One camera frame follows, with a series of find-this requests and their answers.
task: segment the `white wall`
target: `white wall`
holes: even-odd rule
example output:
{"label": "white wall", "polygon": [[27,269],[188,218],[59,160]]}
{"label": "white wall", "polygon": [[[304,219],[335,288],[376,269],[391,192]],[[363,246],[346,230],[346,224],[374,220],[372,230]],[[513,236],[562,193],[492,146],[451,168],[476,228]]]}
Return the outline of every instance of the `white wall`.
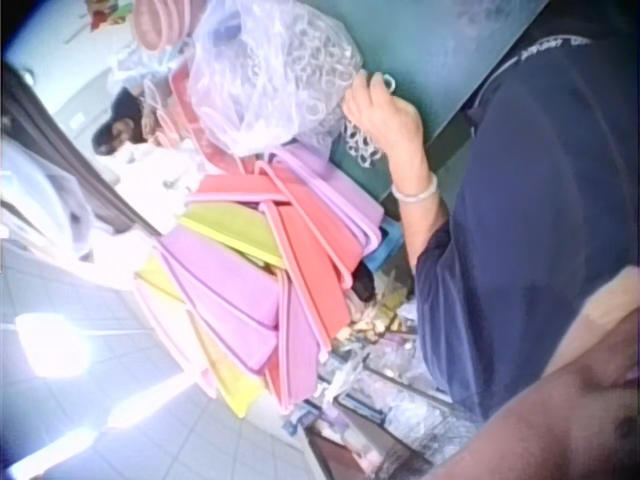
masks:
{"label": "white wall", "polygon": [[88,24],[84,0],[47,0],[3,54],[34,73],[34,89],[52,114],[107,68],[110,55],[133,42],[130,22],[93,33],[87,27],[69,40]]}

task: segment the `blue item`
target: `blue item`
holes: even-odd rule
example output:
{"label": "blue item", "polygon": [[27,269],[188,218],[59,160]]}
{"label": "blue item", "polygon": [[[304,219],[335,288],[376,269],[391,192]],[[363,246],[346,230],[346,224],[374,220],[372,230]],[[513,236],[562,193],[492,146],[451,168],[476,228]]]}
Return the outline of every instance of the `blue item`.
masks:
{"label": "blue item", "polygon": [[404,245],[402,225],[391,218],[385,217],[380,225],[382,243],[362,260],[372,272],[380,270],[389,258],[393,257]]}

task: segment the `hand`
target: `hand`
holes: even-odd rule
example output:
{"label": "hand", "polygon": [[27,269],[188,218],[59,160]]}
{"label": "hand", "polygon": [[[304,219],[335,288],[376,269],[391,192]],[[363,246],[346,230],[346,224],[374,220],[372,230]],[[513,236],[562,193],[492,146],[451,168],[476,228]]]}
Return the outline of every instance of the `hand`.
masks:
{"label": "hand", "polygon": [[422,120],[416,108],[389,93],[381,73],[367,85],[360,70],[344,96],[344,113],[387,154],[390,162],[406,162],[424,155]]}

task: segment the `light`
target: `light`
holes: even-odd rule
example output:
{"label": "light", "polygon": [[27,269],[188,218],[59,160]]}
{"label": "light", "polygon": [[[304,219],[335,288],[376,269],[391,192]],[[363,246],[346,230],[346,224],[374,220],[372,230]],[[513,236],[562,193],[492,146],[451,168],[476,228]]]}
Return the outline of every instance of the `light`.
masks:
{"label": "light", "polygon": [[124,429],[141,422],[160,410],[193,383],[192,374],[182,373],[137,393],[113,409],[107,420],[106,428]]}
{"label": "light", "polygon": [[27,313],[16,318],[20,342],[36,375],[73,377],[91,363],[89,346],[80,330],[57,313]]}
{"label": "light", "polygon": [[98,433],[93,430],[78,428],[13,464],[9,468],[9,474],[14,480],[31,480],[51,467],[85,451],[93,445],[97,436]]}

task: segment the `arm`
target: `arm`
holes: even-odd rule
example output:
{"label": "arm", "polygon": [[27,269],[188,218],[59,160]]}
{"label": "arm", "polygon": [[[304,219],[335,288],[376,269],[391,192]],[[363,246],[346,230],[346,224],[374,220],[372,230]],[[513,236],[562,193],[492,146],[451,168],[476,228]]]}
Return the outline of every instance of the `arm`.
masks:
{"label": "arm", "polygon": [[637,425],[637,381],[623,383],[637,368],[637,319],[514,398],[425,480],[627,478],[612,472],[638,459],[638,430],[624,428]]}
{"label": "arm", "polygon": [[[392,96],[380,73],[367,85],[367,72],[356,76],[345,94],[344,112],[347,118],[363,130],[387,155],[394,185],[404,195],[426,191],[433,176],[424,150],[422,121],[418,111],[408,102]],[[447,219],[440,194],[423,202],[400,202],[400,216],[411,268],[433,233]]]}

